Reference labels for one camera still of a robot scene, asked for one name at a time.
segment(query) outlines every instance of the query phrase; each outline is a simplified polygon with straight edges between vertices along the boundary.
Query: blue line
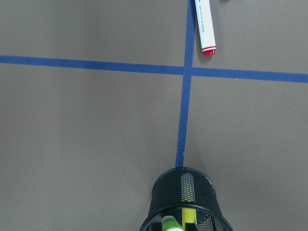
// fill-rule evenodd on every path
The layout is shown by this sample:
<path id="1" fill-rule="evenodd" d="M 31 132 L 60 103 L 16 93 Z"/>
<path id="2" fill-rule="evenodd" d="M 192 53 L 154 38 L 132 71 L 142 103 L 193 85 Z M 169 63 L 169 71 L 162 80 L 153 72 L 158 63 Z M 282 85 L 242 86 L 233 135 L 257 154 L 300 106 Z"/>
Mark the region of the blue line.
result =
<path id="1" fill-rule="evenodd" d="M 240 79 L 257 79 L 257 80 L 308 83 L 308 74 L 299 74 L 299 73 L 280 73 L 280 72 L 266 72 L 266 71 L 246 71 L 246 70 L 228 70 L 228 69 L 211 69 L 211 68 L 194 67 L 192 69 L 192 75 L 201 77 L 240 78 Z"/>
<path id="2" fill-rule="evenodd" d="M 195 18 L 196 18 L 196 12 L 194 7 L 194 0 L 188 0 L 182 97 L 181 97 L 178 146 L 177 146 L 177 157 L 176 157 L 175 167 L 182 167 L 184 165 L 189 98 L 190 98 L 191 81 L 192 81 Z"/>
<path id="3" fill-rule="evenodd" d="M 86 61 L 86 60 L 75 60 L 75 59 L 53 59 L 53 58 L 0 55 L 0 63 L 71 67 L 71 68 L 108 70 L 108 71 L 128 71 L 128 72 L 142 72 L 142 73 L 170 74 L 170 75 L 183 74 L 183 67 L 181 66 L 125 64 L 125 63 L 98 62 L 98 61 Z"/>

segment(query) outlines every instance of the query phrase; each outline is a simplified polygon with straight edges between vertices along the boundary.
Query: red marker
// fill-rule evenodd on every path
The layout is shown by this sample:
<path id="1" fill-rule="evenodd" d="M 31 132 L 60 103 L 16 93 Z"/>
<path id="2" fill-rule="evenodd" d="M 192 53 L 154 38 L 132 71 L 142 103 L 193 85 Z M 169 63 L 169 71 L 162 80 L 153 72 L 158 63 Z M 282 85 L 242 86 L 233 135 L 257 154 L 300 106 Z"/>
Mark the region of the red marker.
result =
<path id="1" fill-rule="evenodd" d="M 215 54 L 216 43 L 209 0 L 195 0 L 200 32 L 201 48 L 204 56 Z"/>

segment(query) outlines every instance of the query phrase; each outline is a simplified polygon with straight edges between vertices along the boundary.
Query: black pencil cup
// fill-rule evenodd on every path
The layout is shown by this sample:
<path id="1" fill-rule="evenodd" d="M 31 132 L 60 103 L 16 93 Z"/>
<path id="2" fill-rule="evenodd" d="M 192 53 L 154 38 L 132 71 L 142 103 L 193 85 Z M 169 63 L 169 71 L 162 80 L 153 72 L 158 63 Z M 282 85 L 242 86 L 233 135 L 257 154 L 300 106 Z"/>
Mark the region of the black pencil cup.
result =
<path id="1" fill-rule="evenodd" d="M 154 184 L 149 215 L 140 231 L 161 231 L 164 216 L 182 224 L 182 209 L 196 210 L 198 231 L 233 231 L 222 216 L 212 182 L 188 167 L 168 170 Z"/>

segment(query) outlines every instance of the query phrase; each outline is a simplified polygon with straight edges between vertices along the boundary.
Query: green marker cap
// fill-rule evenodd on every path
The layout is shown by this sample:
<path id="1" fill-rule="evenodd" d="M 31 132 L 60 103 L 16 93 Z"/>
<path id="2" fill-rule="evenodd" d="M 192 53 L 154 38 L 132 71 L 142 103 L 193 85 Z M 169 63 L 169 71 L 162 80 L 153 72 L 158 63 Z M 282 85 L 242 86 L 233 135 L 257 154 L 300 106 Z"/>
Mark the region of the green marker cap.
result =
<path id="1" fill-rule="evenodd" d="M 165 216 L 162 219 L 162 231 L 183 231 L 181 225 L 177 222 L 174 216 Z"/>

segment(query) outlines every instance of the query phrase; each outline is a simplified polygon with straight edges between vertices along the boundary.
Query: yellow highlighter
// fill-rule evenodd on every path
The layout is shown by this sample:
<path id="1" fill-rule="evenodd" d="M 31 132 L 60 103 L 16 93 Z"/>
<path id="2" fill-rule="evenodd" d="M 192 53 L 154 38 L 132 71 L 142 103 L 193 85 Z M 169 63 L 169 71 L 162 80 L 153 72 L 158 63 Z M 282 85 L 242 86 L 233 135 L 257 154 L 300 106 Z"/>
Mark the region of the yellow highlighter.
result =
<path id="1" fill-rule="evenodd" d="M 190 173 L 181 176 L 181 198 L 183 202 L 195 202 L 194 181 Z M 193 208 L 182 209 L 182 226 L 184 231 L 197 231 L 197 212 Z"/>

